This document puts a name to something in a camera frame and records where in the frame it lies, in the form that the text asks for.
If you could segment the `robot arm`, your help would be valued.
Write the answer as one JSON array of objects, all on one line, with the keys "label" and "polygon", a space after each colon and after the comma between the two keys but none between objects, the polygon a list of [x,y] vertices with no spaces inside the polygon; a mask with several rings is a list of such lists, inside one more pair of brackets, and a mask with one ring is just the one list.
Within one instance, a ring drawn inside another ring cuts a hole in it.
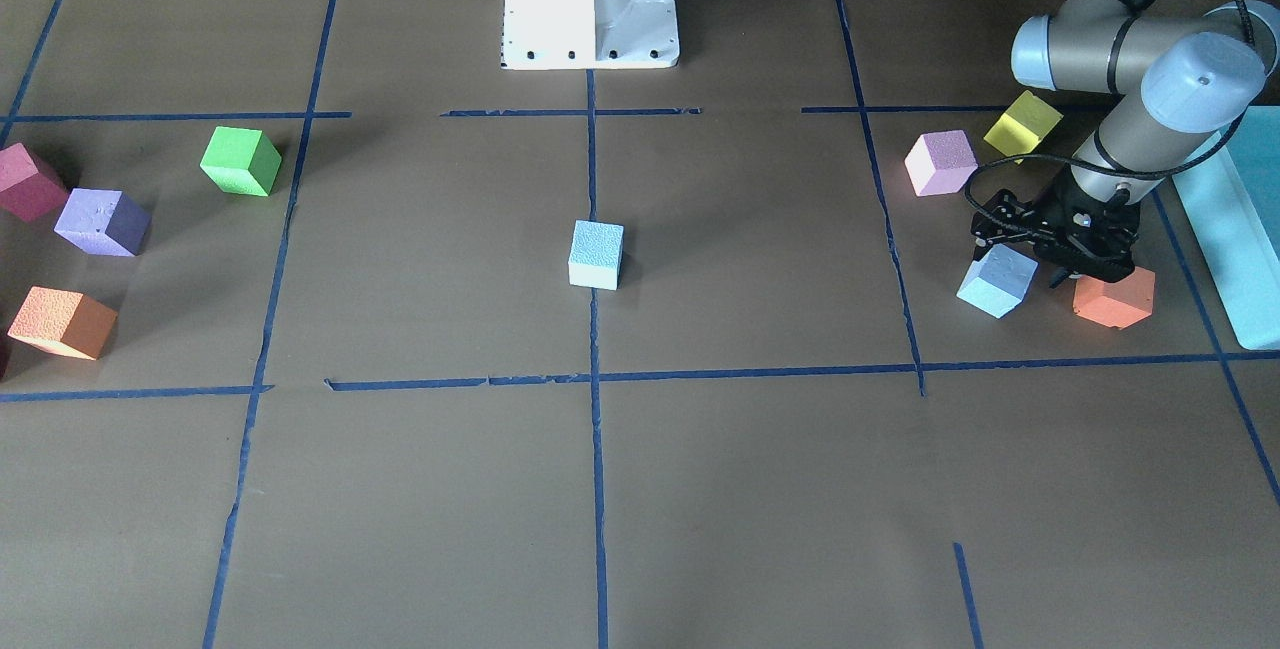
[{"label": "robot arm", "polygon": [[1065,0],[1025,20],[1011,67],[1024,87],[1110,93],[1117,105],[1032,202],[975,204],[974,260],[1028,243],[1059,279],[1133,274],[1140,202],[1224,146],[1277,69],[1277,8],[1230,0],[1199,17],[1151,17],[1156,0]]}]

